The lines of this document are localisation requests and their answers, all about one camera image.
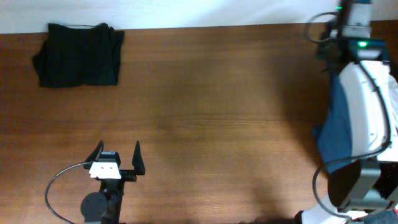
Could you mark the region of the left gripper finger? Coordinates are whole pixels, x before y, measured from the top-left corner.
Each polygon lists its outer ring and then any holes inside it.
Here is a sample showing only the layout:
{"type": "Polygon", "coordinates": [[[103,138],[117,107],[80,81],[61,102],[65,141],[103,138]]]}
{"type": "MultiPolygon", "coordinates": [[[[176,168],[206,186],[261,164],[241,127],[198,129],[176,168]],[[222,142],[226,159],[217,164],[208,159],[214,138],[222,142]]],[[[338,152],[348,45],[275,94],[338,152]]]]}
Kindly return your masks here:
{"type": "Polygon", "coordinates": [[[134,172],[136,175],[145,175],[146,168],[141,154],[140,142],[136,141],[134,148],[134,153],[132,157],[132,166],[134,167],[134,172]]]}
{"type": "Polygon", "coordinates": [[[100,154],[103,152],[104,142],[101,140],[98,145],[95,147],[94,151],[86,158],[85,162],[94,162],[96,161],[100,154]]]}

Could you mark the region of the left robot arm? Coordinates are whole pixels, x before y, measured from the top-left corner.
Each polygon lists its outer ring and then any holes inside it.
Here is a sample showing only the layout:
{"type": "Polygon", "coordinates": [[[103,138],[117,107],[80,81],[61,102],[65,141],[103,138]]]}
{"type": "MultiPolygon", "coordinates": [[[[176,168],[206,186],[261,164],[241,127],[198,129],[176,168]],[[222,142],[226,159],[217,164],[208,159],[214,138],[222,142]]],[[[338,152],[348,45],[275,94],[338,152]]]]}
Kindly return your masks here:
{"type": "Polygon", "coordinates": [[[139,142],[136,142],[131,164],[132,169],[121,169],[119,153],[105,151],[103,141],[87,157],[83,168],[88,170],[90,178],[100,182],[100,187],[81,202],[80,212],[85,223],[119,223],[125,183],[136,182],[138,176],[146,173],[139,142]]]}

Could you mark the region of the navy blue shorts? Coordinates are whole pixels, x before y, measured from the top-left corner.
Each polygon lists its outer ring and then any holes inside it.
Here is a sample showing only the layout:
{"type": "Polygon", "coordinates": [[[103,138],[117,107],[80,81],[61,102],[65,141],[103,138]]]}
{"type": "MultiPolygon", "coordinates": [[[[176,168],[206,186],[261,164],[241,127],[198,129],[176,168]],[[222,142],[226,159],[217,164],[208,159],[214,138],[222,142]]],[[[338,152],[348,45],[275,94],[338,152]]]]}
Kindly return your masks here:
{"type": "Polygon", "coordinates": [[[324,123],[312,131],[323,163],[352,156],[352,132],[348,101],[335,73],[329,76],[329,104],[324,123]]]}

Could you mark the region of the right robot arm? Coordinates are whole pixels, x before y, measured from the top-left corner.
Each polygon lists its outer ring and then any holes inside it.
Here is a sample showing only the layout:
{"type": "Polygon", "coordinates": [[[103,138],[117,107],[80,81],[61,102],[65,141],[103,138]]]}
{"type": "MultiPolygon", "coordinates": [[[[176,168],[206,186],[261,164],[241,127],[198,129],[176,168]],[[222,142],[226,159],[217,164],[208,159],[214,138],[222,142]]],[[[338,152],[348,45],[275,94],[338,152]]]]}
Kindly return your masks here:
{"type": "Polygon", "coordinates": [[[371,1],[343,0],[317,40],[329,75],[325,122],[313,132],[327,193],[295,223],[397,221],[397,83],[371,1]]]}

